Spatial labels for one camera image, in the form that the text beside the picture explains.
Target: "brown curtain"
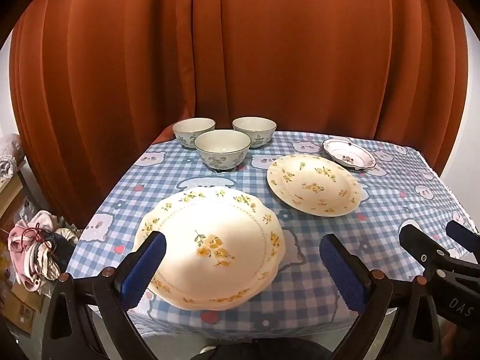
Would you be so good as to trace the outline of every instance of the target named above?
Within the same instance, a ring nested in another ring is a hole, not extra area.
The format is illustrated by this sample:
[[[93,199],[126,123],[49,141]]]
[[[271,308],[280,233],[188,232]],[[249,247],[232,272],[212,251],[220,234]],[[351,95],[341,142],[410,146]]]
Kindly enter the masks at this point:
[[[450,0],[36,0],[10,70],[33,171],[82,226],[154,138],[193,115],[409,145],[440,172],[467,45]]]

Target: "blue checkered tablecloth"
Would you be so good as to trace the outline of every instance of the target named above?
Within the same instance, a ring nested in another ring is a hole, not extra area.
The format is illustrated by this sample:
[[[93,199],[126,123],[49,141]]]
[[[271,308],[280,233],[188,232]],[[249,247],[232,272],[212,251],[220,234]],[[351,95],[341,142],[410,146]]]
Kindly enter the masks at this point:
[[[252,149],[233,173],[216,174],[196,151],[176,141],[150,146],[107,196],[83,233],[68,272],[74,278],[97,275],[118,266],[131,251],[143,216],[163,198],[195,186],[224,185],[257,196],[272,209],[284,229],[286,257],[272,285],[227,311],[185,311],[149,290],[129,316],[143,335],[201,333],[212,338],[307,335],[346,326],[355,318],[346,308],[320,260],[318,245],[334,233],[349,252],[370,269],[390,278],[409,279],[421,267],[398,243],[402,225],[412,223],[453,256],[466,251],[445,235],[452,219],[476,228],[463,207],[411,148],[350,139],[372,151],[377,167],[354,173],[364,187],[360,206],[348,215],[322,218],[285,205],[270,191],[266,169],[273,159],[296,152],[318,153],[331,136],[278,131],[272,141]]]

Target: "dish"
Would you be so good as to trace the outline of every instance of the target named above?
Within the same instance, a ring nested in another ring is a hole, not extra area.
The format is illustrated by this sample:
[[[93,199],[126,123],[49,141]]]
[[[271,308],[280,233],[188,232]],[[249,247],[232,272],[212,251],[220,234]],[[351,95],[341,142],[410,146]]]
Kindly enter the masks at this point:
[[[152,231],[166,254],[148,288],[184,310],[226,310],[264,290],[285,253],[280,223],[255,196],[196,187],[162,200],[140,223],[137,250]]]
[[[234,130],[213,130],[195,140],[195,147],[202,161],[213,169],[233,169],[248,153],[251,139]]]
[[[257,148],[270,142],[277,124],[270,119],[257,116],[239,117],[232,122],[233,129],[247,134],[251,139],[251,148]]]
[[[195,149],[195,139],[215,128],[215,121],[207,117],[181,120],[172,126],[177,141],[184,147]]]
[[[323,149],[334,161],[354,170],[370,169],[377,164],[372,153],[347,140],[337,138],[324,140]]]
[[[267,170],[272,191],[286,204],[317,216],[341,216],[356,209],[362,188],[347,169],[323,157],[292,154]]]

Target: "blue pad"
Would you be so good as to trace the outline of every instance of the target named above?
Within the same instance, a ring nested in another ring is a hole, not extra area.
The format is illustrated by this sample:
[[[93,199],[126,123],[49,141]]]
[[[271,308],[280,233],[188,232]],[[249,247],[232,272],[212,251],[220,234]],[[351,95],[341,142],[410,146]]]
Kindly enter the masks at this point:
[[[320,257],[346,306],[352,311],[362,313],[367,305],[367,290],[327,235],[320,241]]]
[[[467,249],[470,253],[480,250],[480,237],[460,225],[456,221],[450,221],[445,228],[448,237]]]
[[[162,233],[158,233],[121,284],[120,305],[124,310],[138,306],[166,251],[167,240]]]

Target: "screw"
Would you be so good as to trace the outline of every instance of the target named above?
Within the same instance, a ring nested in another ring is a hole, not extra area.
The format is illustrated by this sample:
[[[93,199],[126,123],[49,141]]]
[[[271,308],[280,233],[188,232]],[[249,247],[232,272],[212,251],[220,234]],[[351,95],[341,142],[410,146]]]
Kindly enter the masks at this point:
[[[114,273],[115,273],[115,268],[112,266],[108,266],[102,269],[102,276],[105,276],[106,278],[109,278]]]
[[[427,279],[425,279],[423,276],[417,276],[416,279],[417,283],[421,286],[424,286],[427,283]]]
[[[68,273],[63,273],[63,274],[60,274],[58,279],[59,279],[59,281],[64,282],[64,281],[67,281],[69,277],[70,277],[70,275]]]
[[[384,277],[385,277],[385,274],[378,270],[378,269],[374,269],[372,272],[371,272],[371,275],[377,279],[377,280],[382,280]]]

